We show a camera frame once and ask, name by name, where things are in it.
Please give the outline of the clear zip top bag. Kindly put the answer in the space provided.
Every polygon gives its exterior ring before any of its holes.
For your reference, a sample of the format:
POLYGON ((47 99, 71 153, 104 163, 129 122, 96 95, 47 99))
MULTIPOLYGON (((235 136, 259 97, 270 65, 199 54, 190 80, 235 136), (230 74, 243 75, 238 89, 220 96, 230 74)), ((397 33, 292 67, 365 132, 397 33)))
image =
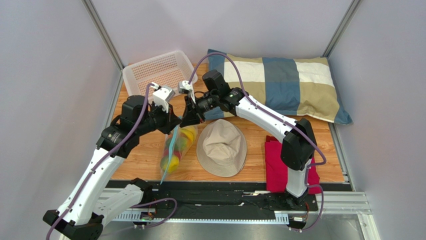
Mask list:
MULTIPOLYGON (((198 136, 198 127, 196 125, 191 125, 186 127, 176 126, 174 130, 165 137, 164 148, 163 148, 161 159, 164 156, 168 156, 170 160, 172 158, 172 155, 176 155, 180 158, 180 162, 181 162, 181 160, 186 155, 188 150, 195 143, 197 136, 198 136)), ((166 178, 169 175, 171 175, 173 172, 172 173, 163 172, 160 167, 160 173, 161 173, 160 183, 162 184, 166 180, 166 178)))

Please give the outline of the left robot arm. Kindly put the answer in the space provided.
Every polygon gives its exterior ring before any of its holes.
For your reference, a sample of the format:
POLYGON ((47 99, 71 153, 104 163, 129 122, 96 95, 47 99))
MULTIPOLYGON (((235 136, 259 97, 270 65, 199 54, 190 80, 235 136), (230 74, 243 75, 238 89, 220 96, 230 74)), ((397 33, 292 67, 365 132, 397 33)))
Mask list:
POLYGON ((57 209, 44 214, 43 221, 50 226, 47 240, 53 231, 70 240, 97 240, 104 227, 125 210, 152 205, 153 187, 140 178, 131 180, 107 200, 98 199, 141 136, 154 131, 170 134, 180 124, 169 104, 171 98, 173 94, 165 90, 153 94, 151 105, 143 95, 127 98, 121 114, 102 131, 92 159, 69 197, 57 209))

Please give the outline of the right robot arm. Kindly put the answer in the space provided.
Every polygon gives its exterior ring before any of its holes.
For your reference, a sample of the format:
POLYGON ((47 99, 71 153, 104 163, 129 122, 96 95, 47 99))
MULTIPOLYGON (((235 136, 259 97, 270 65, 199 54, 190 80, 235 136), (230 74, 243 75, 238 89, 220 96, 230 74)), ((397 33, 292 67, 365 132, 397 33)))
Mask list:
POLYGON ((286 202, 300 206, 308 195, 307 173, 317 147, 309 120, 295 120, 278 114, 261 104, 240 87, 231 88, 223 75, 211 70, 202 77, 207 91, 195 96, 193 85, 184 80, 178 92, 185 95, 181 127, 198 125, 206 112, 219 107, 222 111, 246 119, 272 134, 282 144, 279 158, 287 167, 286 202))

